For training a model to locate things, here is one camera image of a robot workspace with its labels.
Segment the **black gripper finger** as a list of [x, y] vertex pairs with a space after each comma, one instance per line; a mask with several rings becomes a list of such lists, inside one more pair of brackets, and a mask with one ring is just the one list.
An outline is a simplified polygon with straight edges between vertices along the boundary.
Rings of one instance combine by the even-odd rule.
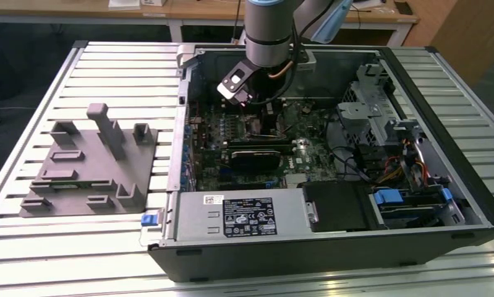
[[277, 124], [279, 112], [275, 109], [275, 105], [268, 103], [261, 109], [261, 133], [263, 135], [276, 136], [276, 124]]

